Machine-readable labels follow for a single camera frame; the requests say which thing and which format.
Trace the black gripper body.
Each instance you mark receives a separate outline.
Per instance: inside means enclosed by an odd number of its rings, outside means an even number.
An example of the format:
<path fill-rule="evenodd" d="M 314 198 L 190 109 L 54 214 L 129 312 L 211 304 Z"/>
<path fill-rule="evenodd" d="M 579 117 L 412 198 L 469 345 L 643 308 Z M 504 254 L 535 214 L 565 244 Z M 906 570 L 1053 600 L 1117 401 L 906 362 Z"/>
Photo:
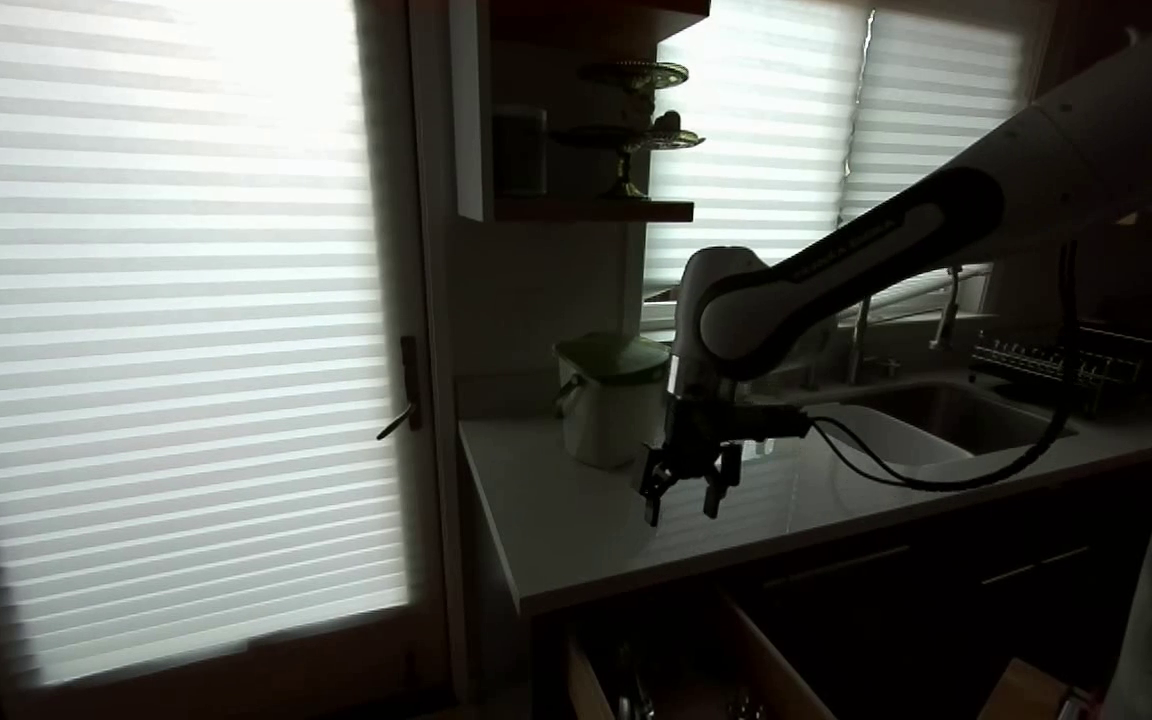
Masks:
<path fill-rule="evenodd" d="M 740 443 L 772 435 L 804 435 L 809 413 L 790 405 L 720 405 L 671 401 L 665 443 L 649 452 L 649 478 L 671 480 L 740 480 Z"/>

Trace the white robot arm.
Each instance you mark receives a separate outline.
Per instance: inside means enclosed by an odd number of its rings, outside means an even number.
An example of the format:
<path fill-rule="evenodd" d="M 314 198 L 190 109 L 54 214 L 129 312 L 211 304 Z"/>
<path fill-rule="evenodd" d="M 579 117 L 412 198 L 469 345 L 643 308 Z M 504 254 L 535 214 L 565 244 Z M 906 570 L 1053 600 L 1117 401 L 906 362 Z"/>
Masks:
<path fill-rule="evenodd" d="M 865 296 L 1006 244 L 1070 239 L 1088 224 L 1152 205 L 1152 35 L 1069 78 L 959 155 L 882 205 L 764 266 L 753 248 L 686 256 L 674 290 L 674 345 L 665 439 L 643 452 L 637 492 L 661 519 L 665 492 L 705 486 L 705 511 L 740 486 L 740 443 L 804 435 L 794 405 L 740 405 L 809 330 Z"/>

